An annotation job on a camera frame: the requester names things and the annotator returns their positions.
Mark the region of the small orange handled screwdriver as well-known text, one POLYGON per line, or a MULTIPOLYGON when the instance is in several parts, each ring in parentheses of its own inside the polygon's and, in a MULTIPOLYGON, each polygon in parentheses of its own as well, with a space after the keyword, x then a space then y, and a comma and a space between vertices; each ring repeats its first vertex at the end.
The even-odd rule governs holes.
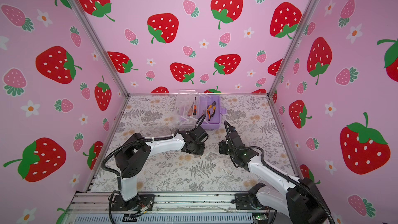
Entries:
POLYGON ((197 115, 197 98, 194 98, 194 103, 192 106, 192 116, 196 116, 197 115))

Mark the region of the yellow handled combination pliers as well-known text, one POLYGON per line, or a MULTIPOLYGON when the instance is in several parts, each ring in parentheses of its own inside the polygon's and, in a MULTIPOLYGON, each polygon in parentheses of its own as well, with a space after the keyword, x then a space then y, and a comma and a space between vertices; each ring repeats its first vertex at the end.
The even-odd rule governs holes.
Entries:
POLYGON ((217 108, 217 102, 213 101, 207 108, 207 121, 211 121, 213 116, 215 115, 217 108))

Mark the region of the purple plastic tool box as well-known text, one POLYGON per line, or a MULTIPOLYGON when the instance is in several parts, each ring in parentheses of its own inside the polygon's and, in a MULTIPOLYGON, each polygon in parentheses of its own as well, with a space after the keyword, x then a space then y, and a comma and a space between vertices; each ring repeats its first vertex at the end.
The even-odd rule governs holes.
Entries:
POLYGON ((198 106, 199 116, 205 115, 201 127, 205 130, 219 129, 222 123, 222 115, 227 109, 221 106, 221 98, 216 94, 200 94, 198 106))

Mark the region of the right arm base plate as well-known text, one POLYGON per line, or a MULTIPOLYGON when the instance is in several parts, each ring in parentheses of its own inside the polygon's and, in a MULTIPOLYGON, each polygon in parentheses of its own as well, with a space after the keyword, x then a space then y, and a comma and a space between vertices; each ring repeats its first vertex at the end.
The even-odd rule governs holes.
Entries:
POLYGON ((234 199, 231 200, 232 204, 235 204, 238 210, 274 210, 271 207, 262 205, 256 198, 255 195, 245 193, 245 194, 235 194, 234 199))

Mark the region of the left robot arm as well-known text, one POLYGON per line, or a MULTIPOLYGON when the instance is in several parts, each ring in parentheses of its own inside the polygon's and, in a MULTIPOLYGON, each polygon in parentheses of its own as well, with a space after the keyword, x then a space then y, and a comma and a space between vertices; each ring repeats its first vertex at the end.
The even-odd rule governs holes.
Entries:
POLYGON ((200 126, 161 137, 145 138, 135 133, 103 159, 101 168, 116 175, 121 199, 129 202, 138 196, 137 175, 149 157, 169 151, 201 156, 207 139, 208 133, 200 126))

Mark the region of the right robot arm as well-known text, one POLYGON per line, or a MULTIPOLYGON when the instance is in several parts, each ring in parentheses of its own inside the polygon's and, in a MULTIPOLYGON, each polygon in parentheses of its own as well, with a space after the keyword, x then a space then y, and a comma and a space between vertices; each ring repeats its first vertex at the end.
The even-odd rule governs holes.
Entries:
POLYGON ((333 224, 332 213, 320 191, 309 178, 300 179, 284 173, 265 161, 265 152, 257 146, 245 146, 236 131, 229 131, 219 143, 219 153, 228 155, 234 166, 265 180, 253 186, 234 203, 253 209, 270 208, 282 213, 294 224, 333 224))

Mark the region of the large orange handled screwdriver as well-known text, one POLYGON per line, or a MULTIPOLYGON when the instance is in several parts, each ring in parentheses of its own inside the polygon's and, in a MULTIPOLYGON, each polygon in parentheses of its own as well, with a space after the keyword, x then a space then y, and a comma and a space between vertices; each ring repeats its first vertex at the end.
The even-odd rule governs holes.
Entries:
POLYGON ((188 107, 187 116, 192 116, 192 106, 193 106, 193 103, 194 103, 194 100, 193 100, 193 102, 192 102, 191 106, 190 106, 190 107, 188 107))

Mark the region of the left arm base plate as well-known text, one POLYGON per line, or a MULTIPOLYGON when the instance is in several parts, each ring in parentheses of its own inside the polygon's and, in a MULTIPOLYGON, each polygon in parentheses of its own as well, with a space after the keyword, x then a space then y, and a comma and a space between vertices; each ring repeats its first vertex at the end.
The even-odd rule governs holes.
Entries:
POLYGON ((142 208, 145 208, 145 211, 151 211, 154 204, 155 195, 138 194, 134 198, 125 201, 122 196, 116 195, 114 196, 111 204, 112 211, 139 211, 142 208))

